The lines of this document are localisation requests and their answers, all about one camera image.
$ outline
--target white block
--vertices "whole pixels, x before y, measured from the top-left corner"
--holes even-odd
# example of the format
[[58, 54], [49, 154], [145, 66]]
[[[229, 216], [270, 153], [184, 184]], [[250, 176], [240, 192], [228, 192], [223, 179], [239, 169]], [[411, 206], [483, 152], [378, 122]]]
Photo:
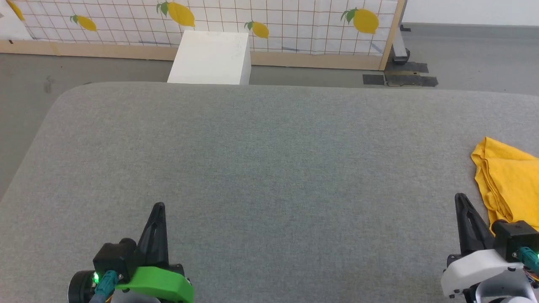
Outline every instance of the white block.
[[168, 83], [249, 84], [249, 34], [185, 31]]

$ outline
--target yellow towel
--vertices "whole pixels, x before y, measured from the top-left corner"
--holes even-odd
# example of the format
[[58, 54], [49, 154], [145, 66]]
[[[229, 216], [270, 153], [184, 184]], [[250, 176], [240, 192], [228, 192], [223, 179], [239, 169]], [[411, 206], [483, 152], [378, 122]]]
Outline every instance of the yellow towel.
[[524, 220], [539, 230], [539, 159], [485, 137], [472, 160], [491, 227], [498, 219]]

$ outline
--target yellow lemon print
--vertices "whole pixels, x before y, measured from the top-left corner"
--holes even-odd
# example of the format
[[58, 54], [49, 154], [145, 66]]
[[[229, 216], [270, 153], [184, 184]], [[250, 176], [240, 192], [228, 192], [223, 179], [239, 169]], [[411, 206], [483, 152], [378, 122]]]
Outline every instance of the yellow lemon print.
[[268, 36], [270, 35], [269, 34], [270, 31], [268, 30], [268, 28], [260, 22], [256, 22], [256, 21], [245, 22], [245, 25], [243, 26], [243, 28], [245, 28], [246, 26], [249, 30], [253, 29], [253, 33], [257, 35], [257, 37], [267, 39]]
[[346, 21], [350, 24], [350, 21], [354, 19], [354, 27], [359, 32], [375, 34], [376, 29], [378, 28], [378, 16], [375, 13], [366, 10], [366, 9], [351, 9], [344, 11], [341, 16], [344, 18], [346, 16]]
[[17, 17], [19, 17], [19, 19], [24, 21], [23, 13], [20, 11], [19, 7], [15, 3], [13, 3], [11, 0], [6, 0], [6, 1], [9, 4], [9, 6], [11, 7], [11, 9], [15, 12], [15, 15], [17, 15]]
[[161, 9], [161, 12], [165, 16], [167, 15], [167, 12], [170, 13], [170, 18], [179, 25], [195, 27], [195, 17], [193, 16], [193, 13], [181, 4], [165, 1], [163, 3], [158, 3], [156, 9], [158, 12], [159, 9]]
[[86, 17], [73, 15], [73, 16], [69, 17], [69, 19], [72, 22], [80, 24], [80, 26], [84, 27], [85, 29], [87, 29], [89, 31], [93, 31], [93, 32], [98, 31], [97, 28], [95, 27], [95, 23], [92, 20], [90, 20], [90, 19], [88, 19]]

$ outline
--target gray table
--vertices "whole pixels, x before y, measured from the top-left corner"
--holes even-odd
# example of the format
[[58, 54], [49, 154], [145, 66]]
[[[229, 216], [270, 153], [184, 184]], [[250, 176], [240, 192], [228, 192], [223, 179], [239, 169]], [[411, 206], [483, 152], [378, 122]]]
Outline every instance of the gray table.
[[0, 299], [63, 302], [167, 205], [197, 302], [436, 302], [484, 136], [539, 154], [539, 98], [103, 83], [53, 105], [0, 204]]

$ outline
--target concrete floor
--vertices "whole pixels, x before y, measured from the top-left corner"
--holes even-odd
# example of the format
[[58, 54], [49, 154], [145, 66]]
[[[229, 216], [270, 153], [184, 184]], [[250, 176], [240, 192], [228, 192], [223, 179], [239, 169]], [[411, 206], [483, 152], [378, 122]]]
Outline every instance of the concrete floor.
[[[449, 32], [412, 28], [404, 35], [410, 60], [427, 63], [430, 75], [438, 77], [435, 89], [539, 95], [539, 39], [513, 34], [500, 38], [481, 31], [475, 32], [476, 37], [462, 37]], [[47, 111], [63, 92], [89, 82], [166, 81], [171, 65], [170, 61], [0, 54], [0, 198]], [[253, 66], [250, 83], [366, 87], [363, 73]]]

